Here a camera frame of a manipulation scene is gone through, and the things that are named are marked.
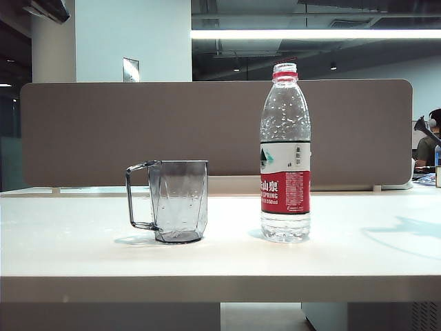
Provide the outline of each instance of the ceiling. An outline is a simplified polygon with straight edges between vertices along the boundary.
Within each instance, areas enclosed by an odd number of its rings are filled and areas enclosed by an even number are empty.
[[[18,98],[21,87],[32,81],[30,15],[20,1],[0,1],[0,97]]]
[[[432,29],[440,17],[439,0],[192,0],[193,30]],[[193,80],[269,79],[287,59],[310,79],[332,61],[348,71],[435,54],[438,41],[193,40]]]

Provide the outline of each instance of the bottle label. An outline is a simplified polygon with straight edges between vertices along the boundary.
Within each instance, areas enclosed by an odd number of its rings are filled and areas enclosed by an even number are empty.
[[[260,144],[260,197],[263,212],[309,212],[310,156],[309,141]]]

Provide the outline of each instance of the white desk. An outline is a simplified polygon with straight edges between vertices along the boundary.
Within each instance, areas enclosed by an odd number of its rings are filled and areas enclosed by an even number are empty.
[[[441,189],[315,192],[299,244],[262,238],[259,197],[210,197],[187,245],[132,228],[125,197],[37,191],[1,198],[4,303],[441,301]]]

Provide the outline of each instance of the floor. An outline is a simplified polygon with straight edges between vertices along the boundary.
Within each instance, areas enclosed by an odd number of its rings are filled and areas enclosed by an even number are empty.
[[[312,331],[299,303],[221,303],[220,331]]]

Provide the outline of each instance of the transparent mug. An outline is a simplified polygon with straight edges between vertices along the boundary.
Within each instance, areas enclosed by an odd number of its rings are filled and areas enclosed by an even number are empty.
[[[163,243],[191,243],[201,240],[207,225],[208,161],[144,161],[125,171],[130,223],[153,230]],[[153,222],[135,222],[130,175],[147,168]]]

